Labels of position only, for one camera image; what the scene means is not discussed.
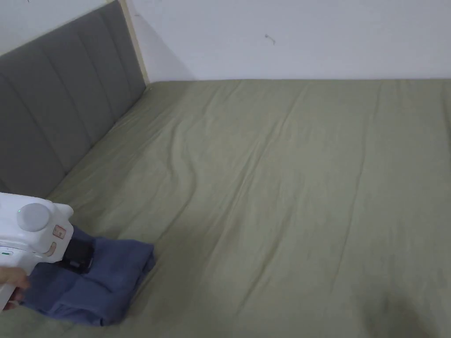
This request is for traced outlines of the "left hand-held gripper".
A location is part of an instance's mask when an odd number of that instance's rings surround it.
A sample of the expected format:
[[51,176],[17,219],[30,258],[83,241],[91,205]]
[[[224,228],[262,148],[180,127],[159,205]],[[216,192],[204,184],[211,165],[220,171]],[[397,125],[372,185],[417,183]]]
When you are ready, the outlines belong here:
[[73,213],[38,197],[0,195],[0,265],[23,270],[33,294],[54,297],[92,266],[93,241],[74,234]]

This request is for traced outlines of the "person's left hand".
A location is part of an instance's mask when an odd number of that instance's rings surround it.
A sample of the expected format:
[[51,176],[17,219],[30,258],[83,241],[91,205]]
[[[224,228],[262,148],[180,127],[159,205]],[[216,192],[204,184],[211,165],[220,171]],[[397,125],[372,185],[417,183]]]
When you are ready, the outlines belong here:
[[18,267],[1,267],[0,284],[14,287],[14,292],[2,311],[15,308],[23,300],[24,291],[30,286],[26,272]]

